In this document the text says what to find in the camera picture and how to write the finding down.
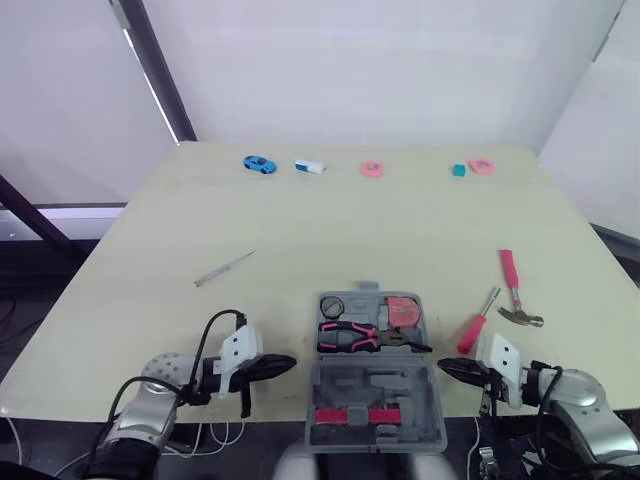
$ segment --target pliers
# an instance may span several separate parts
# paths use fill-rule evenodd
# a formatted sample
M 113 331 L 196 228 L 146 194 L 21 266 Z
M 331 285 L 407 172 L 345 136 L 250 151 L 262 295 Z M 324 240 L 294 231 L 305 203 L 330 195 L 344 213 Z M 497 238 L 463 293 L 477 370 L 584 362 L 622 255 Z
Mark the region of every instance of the pliers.
M 421 352 L 432 352 L 427 345 L 411 342 L 400 329 L 378 330 L 370 323 L 355 322 L 324 322 L 318 326 L 320 332 L 351 332 L 364 335 L 365 338 L 356 340 L 349 345 L 337 345 L 335 343 L 318 342 L 318 351 L 322 353 L 353 353 L 353 352 L 377 352 L 382 346 L 410 345 Z

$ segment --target hammer head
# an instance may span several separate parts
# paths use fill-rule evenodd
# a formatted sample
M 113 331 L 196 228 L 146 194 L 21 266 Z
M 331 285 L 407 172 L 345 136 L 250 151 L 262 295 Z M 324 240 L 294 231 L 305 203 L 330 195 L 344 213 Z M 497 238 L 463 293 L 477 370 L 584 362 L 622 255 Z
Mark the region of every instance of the hammer head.
M 533 325 L 534 327 L 541 327 L 542 325 L 544 325 L 544 320 L 542 319 L 542 317 L 527 315 L 523 310 L 510 312 L 506 308 L 500 307 L 498 309 L 498 312 L 500 312 L 500 315 L 502 315 L 507 320 L 511 320 L 512 322 L 519 325 Z

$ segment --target black metal pole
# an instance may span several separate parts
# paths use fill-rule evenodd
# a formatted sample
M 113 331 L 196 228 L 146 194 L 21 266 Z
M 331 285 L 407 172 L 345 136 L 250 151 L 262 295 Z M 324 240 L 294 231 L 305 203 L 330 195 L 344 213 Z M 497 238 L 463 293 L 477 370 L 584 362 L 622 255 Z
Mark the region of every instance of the black metal pole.
M 197 141 L 142 0 L 109 0 L 178 141 Z
M 42 240 L 64 255 L 75 267 L 79 268 L 87 259 L 86 253 L 31 205 L 2 175 L 0 175 L 0 203 L 11 210 Z

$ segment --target gray tool case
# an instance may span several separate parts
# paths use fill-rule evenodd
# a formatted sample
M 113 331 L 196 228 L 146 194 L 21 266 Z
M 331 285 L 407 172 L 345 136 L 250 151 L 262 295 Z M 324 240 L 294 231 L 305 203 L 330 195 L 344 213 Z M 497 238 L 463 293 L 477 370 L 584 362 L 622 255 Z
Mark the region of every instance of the gray tool case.
M 381 292 L 377 283 L 365 282 L 359 290 L 325 292 L 318 299 L 319 360 L 311 369 L 305 427 L 305 442 L 314 453 L 440 453 L 447 447 L 433 368 L 425 362 L 424 352 L 409 345 L 351 353 L 327 353 L 321 348 L 332 344 L 344 350 L 366 338 L 348 331 L 320 331 L 325 322 L 372 324 L 380 331 L 392 328 L 389 297 L 417 304 L 418 323 L 400 331 L 412 342 L 428 345 L 422 304 L 415 294 Z

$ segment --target light wooden tabletop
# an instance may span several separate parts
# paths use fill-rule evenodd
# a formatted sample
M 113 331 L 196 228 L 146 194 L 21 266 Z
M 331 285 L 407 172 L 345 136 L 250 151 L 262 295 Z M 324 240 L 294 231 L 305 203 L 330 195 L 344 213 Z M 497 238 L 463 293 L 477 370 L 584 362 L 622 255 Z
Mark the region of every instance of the light wooden tabletop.
M 252 154 L 278 171 L 245 170 Z M 452 176 L 453 164 L 475 157 L 491 158 L 496 172 Z M 298 172 L 299 158 L 329 168 Z M 361 176 L 365 160 L 384 162 L 383 176 Z M 524 308 L 544 317 L 543 328 L 497 313 L 511 307 L 500 248 L 514 251 Z M 304 420 L 317 296 L 360 280 L 420 295 L 434 365 L 457 356 L 462 329 L 500 286 L 486 332 L 505 335 L 527 363 L 591 373 L 614 408 L 640 406 L 638 289 L 527 149 L 185 143 L 139 189 L 24 349 L 0 386 L 0 412 L 104 420 L 124 380 L 158 353 L 194 352 L 208 318 L 232 307 L 262 332 L 265 352 L 298 359 L 254 385 L 251 420 Z M 231 318 L 215 324 L 205 353 L 216 354 L 232 329 Z M 445 415 L 477 414 L 480 390 L 442 372 L 437 379 Z M 183 407 L 179 420 L 237 421 L 239 412 L 231 395 Z

